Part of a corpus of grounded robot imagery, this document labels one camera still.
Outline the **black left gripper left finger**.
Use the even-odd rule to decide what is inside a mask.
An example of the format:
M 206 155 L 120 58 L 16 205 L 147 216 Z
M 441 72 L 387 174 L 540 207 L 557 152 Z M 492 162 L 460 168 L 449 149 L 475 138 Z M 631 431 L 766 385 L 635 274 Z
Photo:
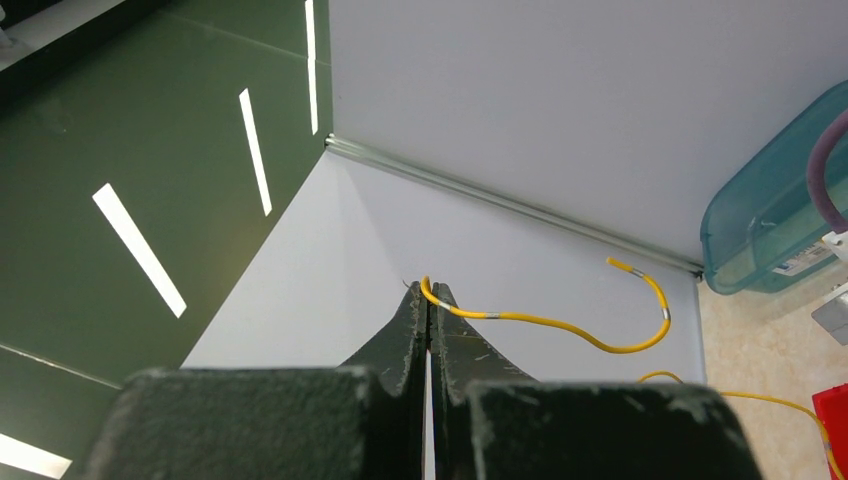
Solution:
M 333 368 L 154 369 L 132 376 L 82 464 L 86 479 L 420 479 L 428 303 Z

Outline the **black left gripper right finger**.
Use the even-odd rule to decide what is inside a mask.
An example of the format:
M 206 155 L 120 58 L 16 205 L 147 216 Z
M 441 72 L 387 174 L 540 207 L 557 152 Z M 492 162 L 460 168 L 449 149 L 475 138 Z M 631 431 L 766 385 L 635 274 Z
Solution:
M 670 382 L 544 382 L 429 304 L 435 475 L 439 479 L 757 479 L 730 406 Z

